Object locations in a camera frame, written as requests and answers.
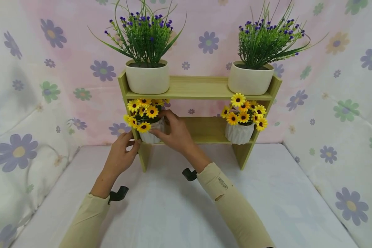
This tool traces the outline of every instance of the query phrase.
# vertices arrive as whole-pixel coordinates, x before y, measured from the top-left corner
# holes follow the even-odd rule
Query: arm sleeve
[[[259,216],[215,163],[207,165],[197,179],[215,202],[240,248],[274,247]]]
[[[87,194],[61,242],[60,248],[95,248],[99,229],[110,207],[108,202],[109,196],[102,199]]]

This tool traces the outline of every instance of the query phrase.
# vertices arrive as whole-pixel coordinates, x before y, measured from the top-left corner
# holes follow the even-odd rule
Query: white square pot
[[[165,125],[164,125],[164,119],[161,118],[158,122],[155,122],[155,123],[151,123],[152,125],[152,129],[158,129],[162,132],[164,132],[164,128],[165,128]],[[141,140],[145,143],[148,143],[148,144],[156,144],[156,143],[159,143],[161,140],[159,138],[157,138],[155,135],[149,133],[149,132],[146,132],[146,133],[139,133],[139,135],[141,136]]]
[[[252,133],[254,132],[255,124],[252,123],[249,126],[243,125],[230,125],[227,123],[225,129],[225,137],[232,144],[243,145],[249,142]]]

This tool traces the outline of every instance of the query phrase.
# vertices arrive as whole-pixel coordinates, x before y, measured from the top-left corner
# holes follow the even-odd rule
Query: potted plant
[[[312,47],[308,47],[311,39],[303,29],[306,23],[301,25],[289,19],[293,9],[291,3],[276,24],[272,21],[274,14],[269,16],[269,5],[263,4],[258,21],[254,21],[252,14],[252,21],[238,27],[238,55],[241,60],[233,62],[228,79],[228,87],[233,92],[247,95],[266,93],[274,73],[269,63],[296,56]],[[309,39],[306,45],[291,49],[297,40],[305,36]]]
[[[143,142],[149,144],[159,143],[160,139],[149,133],[152,128],[164,131],[163,118],[158,117],[164,106],[164,100],[161,99],[133,99],[128,102],[128,110],[131,115],[124,115],[124,120],[139,132]]]
[[[222,118],[227,120],[225,137],[232,144],[246,144],[256,130],[263,131],[267,127],[264,117],[266,108],[256,101],[247,101],[243,94],[236,93],[231,98],[229,106],[222,111]]]
[[[157,15],[156,11],[141,1],[141,9],[138,12],[130,12],[128,2],[126,7],[119,5],[120,0],[115,4],[114,20],[110,19],[111,26],[105,31],[114,45],[110,45],[101,39],[105,45],[131,58],[125,64],[125,72],[128,85],[137,94],[162,94],[169,89],[169,70],[168,62],[161,57],[170,49],[174,42],[182,33],[183,28],[172,40],[173,32],[172,20],[168,19],[170,13],[176,8],[171,9],[172,1],[168,7],[166,15]],[[128,16],[116,17],[117,7],[125,9]]]

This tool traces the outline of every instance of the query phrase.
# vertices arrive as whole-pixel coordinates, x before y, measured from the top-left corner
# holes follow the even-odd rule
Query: white ribbed pot
[[[249,126],[243,125],[230,125],[227,123],[225,129],[225,137],[232,144],[243,145],[249,142],[252,133],[254,132],[255,124],[252,123]]]
[[[235,61],[231,65],[228,86],[232,92],[253,96],[266,93],[274,73],[271,65],[263,66],[267,70],[249,70],[236,65],[244,65],[244,63]]]
[[[169,89],[168,62],[160,60],[165,66],[159,68],[130,67],[130,60],[125,64],[125,74],[131,91],[137,94],[162,94]]]
[[[161,118],[158,122],[151,123],[151,125],[152,125],[152,129],[158,129],[158,130],[164,132],[165,125],[164,125],[163,118]],[[141,136],[142,141],[145,142],[145,143],[148,143],[148,144],[156,144],[156,143],[159,143],[161,141],[159,138],[157,138],[155,135],[153,135],[149,132],[139,133],[139,135]]]

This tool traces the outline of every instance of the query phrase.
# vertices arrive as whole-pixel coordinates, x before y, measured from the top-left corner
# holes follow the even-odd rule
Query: yellow daisy
[[[146,114],[149,118],[154,118],[159,114],[159,110],[155,106],[150,106],[146,109]]]
[[[249,114],[247,112],[240,112],[238,114],[238,122],[247,123],[249,121]]]
[[[236,93],[234,94],[232,97],[231,97],[231,104],[234,106],[234,107],[240,107],[241,105],[243,105],[246,100],[245,100],[245,97],[243,94],[241,93]]]
[[[137,110],[139,110],[140,105],[135,100],[130,100],[127,104],[127,107],[129,111],[134,113],[134,112],[137,112]]]
[[[256,123],[256,130],[263,131],[267,127],[266,118],[260,118]]]
[[[238,122],[237,122],[237,116],[234,112],[230,112],[228,115],[227,115],[227,122],[234,126],[234,125],[237,125]]]
[[[150,130],[150,128],[152,128],[152,125],[150,125],[150,123],[142,122],[139,126],[137,126],[137,131],[139,133],[146,133]]]

